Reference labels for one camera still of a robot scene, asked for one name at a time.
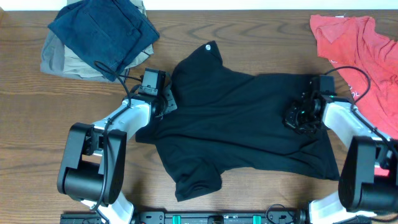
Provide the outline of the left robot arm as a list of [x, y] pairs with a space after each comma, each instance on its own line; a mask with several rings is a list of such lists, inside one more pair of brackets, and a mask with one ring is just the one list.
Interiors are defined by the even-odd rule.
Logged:
[[57, 188], [90, 208], [63, 214], [61, 223], [136, 223], [133, 204], [121, 192], [127, 142], [153, 119], [176, 110], [171, 90], [132, 90], [121, 106], [92, 124], [69, 130]]

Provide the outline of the black t-shirt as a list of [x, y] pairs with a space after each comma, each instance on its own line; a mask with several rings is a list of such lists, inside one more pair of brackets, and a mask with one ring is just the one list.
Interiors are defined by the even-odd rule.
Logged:
[[171, 79], [177, 109], [138, 130], [136, 141], [156, 147], [178, 201], [218, 191], [222, 173], [242, 167], [339, 179], [327, 132], [298, 134], [282, 122], [311, 75], [232, 71], [211, 41]]

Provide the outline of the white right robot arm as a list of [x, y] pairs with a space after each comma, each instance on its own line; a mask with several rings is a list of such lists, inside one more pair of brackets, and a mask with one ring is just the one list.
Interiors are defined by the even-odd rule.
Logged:
[[284, 115], [299, 134], [332, 130], [348, 148], [338, 191], [308, 205], [307, 223], [372, 223], [397, 213], [397, 140], [373, 126], [347, 98], [303, 94]]

